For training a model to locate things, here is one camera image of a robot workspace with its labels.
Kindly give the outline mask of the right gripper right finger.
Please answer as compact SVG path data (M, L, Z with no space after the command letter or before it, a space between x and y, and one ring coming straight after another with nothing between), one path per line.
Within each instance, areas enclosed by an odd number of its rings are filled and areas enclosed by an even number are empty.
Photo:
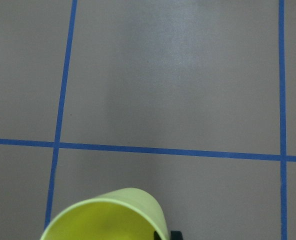
M183 240L183 234L181 231L172 230L170 232L170 240Z

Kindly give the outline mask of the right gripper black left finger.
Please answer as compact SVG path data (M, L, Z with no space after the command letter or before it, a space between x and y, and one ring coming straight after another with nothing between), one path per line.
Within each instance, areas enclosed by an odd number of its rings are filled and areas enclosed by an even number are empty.
M153 240L161 240L161 237L156 231L153 233Z

